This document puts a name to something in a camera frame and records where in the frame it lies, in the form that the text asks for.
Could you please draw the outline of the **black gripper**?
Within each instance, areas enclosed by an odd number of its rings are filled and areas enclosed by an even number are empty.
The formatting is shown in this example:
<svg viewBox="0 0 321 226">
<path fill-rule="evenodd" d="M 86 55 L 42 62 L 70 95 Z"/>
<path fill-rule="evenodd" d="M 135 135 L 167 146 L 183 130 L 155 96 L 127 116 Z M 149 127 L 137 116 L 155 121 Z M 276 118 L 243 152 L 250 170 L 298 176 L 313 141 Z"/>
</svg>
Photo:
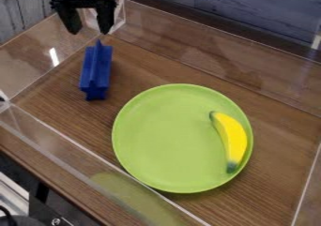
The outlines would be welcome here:
<svg viewBox="0 0 321 226">
<path fill-rule="evenodd" d="M 113 26 L 115 0 L 49 0 L 68 32 L 76 35 L 82 27 L 77 8 L 96 8 L 96 21 L 105 35 Z"/>
</svg>

